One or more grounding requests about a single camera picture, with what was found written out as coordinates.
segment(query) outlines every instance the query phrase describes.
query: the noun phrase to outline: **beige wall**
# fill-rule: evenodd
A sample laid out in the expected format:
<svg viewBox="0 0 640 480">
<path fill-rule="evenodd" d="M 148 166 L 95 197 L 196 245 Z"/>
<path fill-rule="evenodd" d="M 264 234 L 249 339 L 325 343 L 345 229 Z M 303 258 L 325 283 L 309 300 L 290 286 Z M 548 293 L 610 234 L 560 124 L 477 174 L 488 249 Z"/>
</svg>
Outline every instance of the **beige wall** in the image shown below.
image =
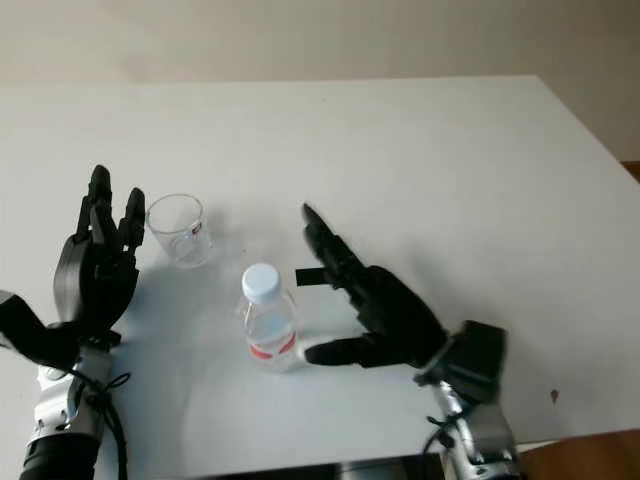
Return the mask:
<svg viewBox="0 0 640 480">
<path fill-rule="evenodd" d="M 640 160 L 638 0 L 0 0 L 0 85 L 535 73 Z"/>
</svg>

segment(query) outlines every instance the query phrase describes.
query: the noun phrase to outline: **white table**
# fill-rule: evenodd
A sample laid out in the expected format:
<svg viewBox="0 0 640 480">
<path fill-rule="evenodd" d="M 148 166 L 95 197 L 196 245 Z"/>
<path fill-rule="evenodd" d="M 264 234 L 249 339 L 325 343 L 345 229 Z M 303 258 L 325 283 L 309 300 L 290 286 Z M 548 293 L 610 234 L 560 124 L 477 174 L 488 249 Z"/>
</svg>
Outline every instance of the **white table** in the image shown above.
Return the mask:
<svg viewBox="0 0 640 480">
<path fill-rule="evenodd" d="M 509 330 L 502 403 L 518 441 L 640 424 L 640 188 L 534 77 L 3 89 L 0 158 L 0 285 L 46 321 L 94 164 L 111 170 L 116 212 L 134 185 L 206 205 L 216 260 L 174 270 L 147 234 L 117 324 L 132 479 L 420 449 L 439 410 L 410 367 L 278 376 L 246 354 L 243 269 L 317 265 L 304 200 L 447 328 Z M 343 293 L 293 294 L 306 341 L 360 331 Z M 0 352 L 0 372 L 0 465 L 14 478 L 35 367 Z"/>
</svg>

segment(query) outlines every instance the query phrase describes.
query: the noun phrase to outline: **wire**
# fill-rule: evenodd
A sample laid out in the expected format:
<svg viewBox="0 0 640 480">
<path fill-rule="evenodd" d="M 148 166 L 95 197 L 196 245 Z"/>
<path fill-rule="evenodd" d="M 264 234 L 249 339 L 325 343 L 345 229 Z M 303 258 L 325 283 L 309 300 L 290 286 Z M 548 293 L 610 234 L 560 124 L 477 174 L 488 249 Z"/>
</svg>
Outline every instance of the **wire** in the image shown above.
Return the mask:
<svg viewBox="0 0 640 480">
<path fill-rule="evenodd" d="M 448 437 L 447 430 L 453 427 L 458 420 L 461 420 L 467 417 L 475 409 L 476 405 L 477 404 L 475 403 L 471 404 L 468 407 L 462 409 L 460 412 L 454 415 L 449 415 L 442 422 L 434 419 L 433 417 L 427 417 L 427 420 L 429 420 L 429 422 L 431 423 L 438 425 L 438 428 L 429 436 L 429 438 L 425 442 L 424 447 L 422 448 L 422 456 L 425 457 L 427 453 L 429 453 L 429 448 L 431 448 L 431 445 L 433 445 L 433 442 L 435 442 L 436 440 L 439 440 L 441 437 L 445 435 Z"/>
<path fill-rule="evenodd" d="M 118 452 L 118 480 L 127 480 L 127 441 L 124 435 L 124 429 L 122 428 L 122 422 L 120 421 L 118 412 L 113 405 L 109 391 L 128 382 L 131 378 L 131 374 L 123 373 L 122 375 L 118 375 L 105 386 L 102 386 L 98 381 L 89 378 L 87 375 L 78 372 L 77 370 L 65 370 L 65 372 L 78 378 L 88 388 L 93 390 L 96 395 L 98 404 L 95 406 L 102 410 L 104 422 L 116 441 L 116 449 Z"/>
</svg>

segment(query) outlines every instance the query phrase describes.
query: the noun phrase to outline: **plastic bottle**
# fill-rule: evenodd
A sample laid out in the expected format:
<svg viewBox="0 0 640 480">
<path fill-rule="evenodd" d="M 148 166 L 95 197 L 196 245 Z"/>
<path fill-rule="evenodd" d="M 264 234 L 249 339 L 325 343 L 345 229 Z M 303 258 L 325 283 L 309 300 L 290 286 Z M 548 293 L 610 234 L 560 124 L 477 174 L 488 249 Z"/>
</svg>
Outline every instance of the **plastic bottle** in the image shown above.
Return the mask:
<svg viewBox="0 0 640 480">
<path fill-rule="evenodd" d="M 289 369 L 296 357 L 295 314 L 283 295 L 280 274 L 266 263 L 252 265 L 242 275 L 242 292 L 242 325 L 251 357 L 269 370 Z"/>
</svg>

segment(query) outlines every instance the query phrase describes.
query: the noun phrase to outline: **wooden floor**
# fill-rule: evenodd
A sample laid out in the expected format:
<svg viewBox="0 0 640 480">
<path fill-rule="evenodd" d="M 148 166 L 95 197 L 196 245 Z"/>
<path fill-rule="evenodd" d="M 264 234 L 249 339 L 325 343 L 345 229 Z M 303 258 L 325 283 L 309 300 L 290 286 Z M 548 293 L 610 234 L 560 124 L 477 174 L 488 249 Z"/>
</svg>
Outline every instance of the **wooden floor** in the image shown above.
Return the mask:
<svg viewBox="0 0 640 480">
<path fill-rule="evenodd" d="M 640 182 L 640 162 L 623 166 Z M 640 430 L 565 440 L 526 452 L 522 461 L 530 480 L 638 480 Z"/>
</svg>

